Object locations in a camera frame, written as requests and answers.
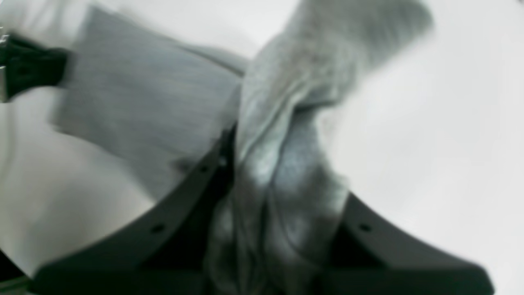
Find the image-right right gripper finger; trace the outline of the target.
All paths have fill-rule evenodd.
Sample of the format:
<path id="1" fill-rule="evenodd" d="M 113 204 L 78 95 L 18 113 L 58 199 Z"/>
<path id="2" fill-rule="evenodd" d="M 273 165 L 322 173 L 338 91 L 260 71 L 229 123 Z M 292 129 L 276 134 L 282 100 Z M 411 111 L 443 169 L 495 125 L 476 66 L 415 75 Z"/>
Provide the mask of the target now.
<path id="1" fill-rule="evenodd" d="M 15 96 L 40 86 L 60 86 L 66 77 L 70 51 L 43 45 L 2 31 L 0 45 L 0 99 L 11 102 Z"/>

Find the image-left right gripper finger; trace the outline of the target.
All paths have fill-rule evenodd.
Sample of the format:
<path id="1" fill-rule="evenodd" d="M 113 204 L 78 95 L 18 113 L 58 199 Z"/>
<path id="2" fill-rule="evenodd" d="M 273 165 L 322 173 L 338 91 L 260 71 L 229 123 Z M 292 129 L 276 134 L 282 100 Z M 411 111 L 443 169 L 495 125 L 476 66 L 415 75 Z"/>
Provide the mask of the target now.
<path id="1" fill-rule="evenodd" d="M 211 295 L 204 270 L 208 229 L 233 182 L 235 127 L 185 179 L 129 225 L 41 267 L 34 295 Z"/>
<path id="2" fill-rule="evenodd" d="M 394 226 L 350 194 L 321 295 L 493 295 L 479 265 L 438 250 Z"/>

